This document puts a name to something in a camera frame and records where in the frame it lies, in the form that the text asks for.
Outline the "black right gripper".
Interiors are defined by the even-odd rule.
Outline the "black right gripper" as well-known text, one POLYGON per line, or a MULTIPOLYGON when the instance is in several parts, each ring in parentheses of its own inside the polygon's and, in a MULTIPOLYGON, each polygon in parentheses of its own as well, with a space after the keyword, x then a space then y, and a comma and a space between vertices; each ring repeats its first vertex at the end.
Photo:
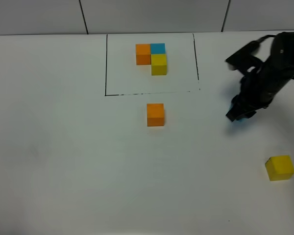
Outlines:
POLYGON ((251 118, 255 109, 269 106, 276 94, 294 77, 294 32, 277 34, 265 62, 244 75, 241 92, 231 100, 226 117, 251 118))

